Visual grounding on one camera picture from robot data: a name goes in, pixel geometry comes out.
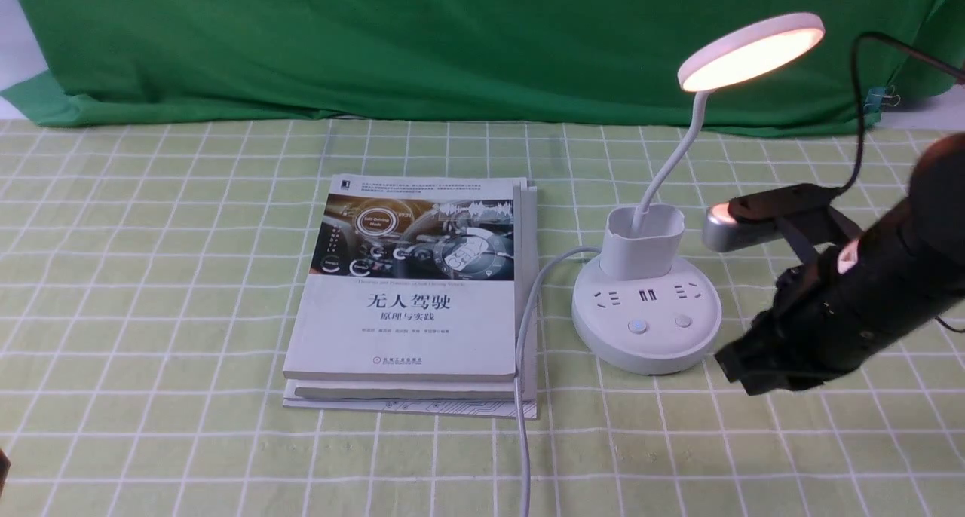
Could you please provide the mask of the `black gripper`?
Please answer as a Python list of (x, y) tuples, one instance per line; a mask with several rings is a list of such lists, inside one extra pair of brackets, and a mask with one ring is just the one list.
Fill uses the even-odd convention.
[(847, 303), (838, 273), (839, 246), (801, 268), (779, 291), (760, 335), (744, 335), (714, 352), (730, 383), (748, 396), (807, 391), (855, 372), (901, 335), (874, 312)]

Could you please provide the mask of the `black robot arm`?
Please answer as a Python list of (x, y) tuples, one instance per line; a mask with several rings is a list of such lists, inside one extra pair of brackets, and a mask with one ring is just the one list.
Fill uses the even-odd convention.
[(731, 252), (782, 239), (799, 258), (768, 310), (715, 353), (748, 396), (804, 391), (848, 376), (963, 301), (963, 135), (934, 142), (905, 197), (867, 229), (814, 184), (735, 197), (709, 209), (703, 241)]

